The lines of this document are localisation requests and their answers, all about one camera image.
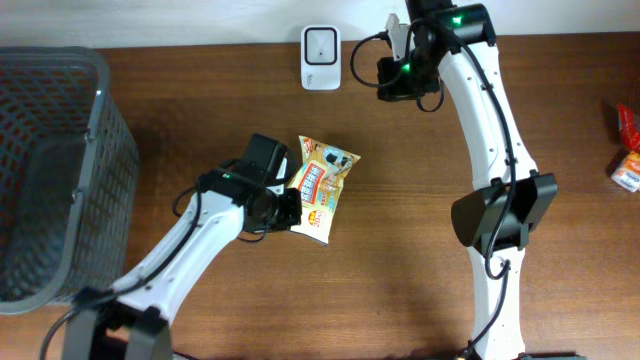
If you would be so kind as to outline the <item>yellow snack bag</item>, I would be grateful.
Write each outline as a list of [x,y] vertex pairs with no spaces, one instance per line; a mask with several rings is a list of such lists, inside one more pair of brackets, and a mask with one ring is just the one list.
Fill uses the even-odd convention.
[[291,231],[328,245],[345,178],[361,157],[310,137],[299,141],[302,165],[288,187],[299,191],[302,213]]

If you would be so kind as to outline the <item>red snack bag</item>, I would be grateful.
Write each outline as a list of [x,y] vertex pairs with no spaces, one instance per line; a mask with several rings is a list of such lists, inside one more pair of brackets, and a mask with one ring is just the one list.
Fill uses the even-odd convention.
[[626,105],[618,104],[619,134],[622,143],[631,151],[639,152],[640,133],[639,116]]

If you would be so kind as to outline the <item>orange Kleenex tissue pack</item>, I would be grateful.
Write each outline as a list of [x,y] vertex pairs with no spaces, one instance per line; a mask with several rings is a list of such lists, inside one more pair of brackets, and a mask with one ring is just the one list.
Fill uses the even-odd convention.
[[629,152],[610,178],[629,192],[638,192],[640,187],[639,154],[635,151]]

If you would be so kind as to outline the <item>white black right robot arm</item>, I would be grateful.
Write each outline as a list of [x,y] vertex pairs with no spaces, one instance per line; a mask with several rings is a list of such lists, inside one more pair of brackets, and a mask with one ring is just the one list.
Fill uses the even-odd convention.
[[530,235],[558,193],[519,134],[503,85],[497,36],[482,4],[409,1],[409,21],[390,15],[377,63],[387,102],[439,92],[454,103],[468,149],[473,190],[451,207],[473,276],[474,327],[460,359],[527,359],[520,326],[520,277]]

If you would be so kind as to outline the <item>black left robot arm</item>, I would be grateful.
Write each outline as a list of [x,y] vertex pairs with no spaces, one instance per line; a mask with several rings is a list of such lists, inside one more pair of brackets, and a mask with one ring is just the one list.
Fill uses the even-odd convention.
[[176,359],[170,330],[181,304],[231,242],[258,243],[301,221],[297,170],[285,144],[254,134],[240,158],[200,175],[189,203],[155,248],[108,289],[87,288],[49,330],[64,329],[64,359]]

